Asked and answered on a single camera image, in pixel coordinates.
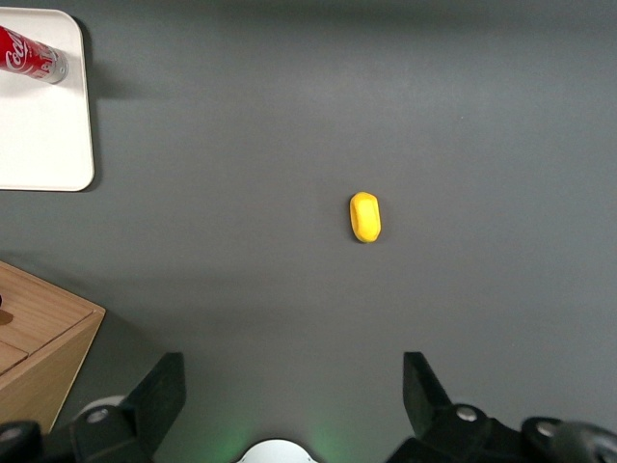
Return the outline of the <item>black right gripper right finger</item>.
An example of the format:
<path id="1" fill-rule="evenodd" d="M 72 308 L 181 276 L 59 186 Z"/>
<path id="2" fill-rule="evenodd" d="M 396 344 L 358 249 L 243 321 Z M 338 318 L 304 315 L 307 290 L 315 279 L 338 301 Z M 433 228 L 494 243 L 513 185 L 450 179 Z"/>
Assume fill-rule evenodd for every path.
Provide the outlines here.
<path id="1" fill-rule="evenodd" d="M 390 462 L 523 462 L 519 432 L 468 404 L 452 402 L 420 352 L 403 357 L 403 402 L 414 436 Z"/>

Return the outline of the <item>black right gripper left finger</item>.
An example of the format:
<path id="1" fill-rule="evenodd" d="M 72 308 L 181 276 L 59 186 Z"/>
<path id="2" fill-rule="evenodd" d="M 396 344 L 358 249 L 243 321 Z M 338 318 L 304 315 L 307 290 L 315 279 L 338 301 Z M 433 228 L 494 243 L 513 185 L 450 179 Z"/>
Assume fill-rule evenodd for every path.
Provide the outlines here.
<path id="1" fill-rule="evenodd" d="M 184 356 L 164 354 L 126 396 L 87 406 L 70 424 L 77 462 L 151 462 L 186 400 Z"/>

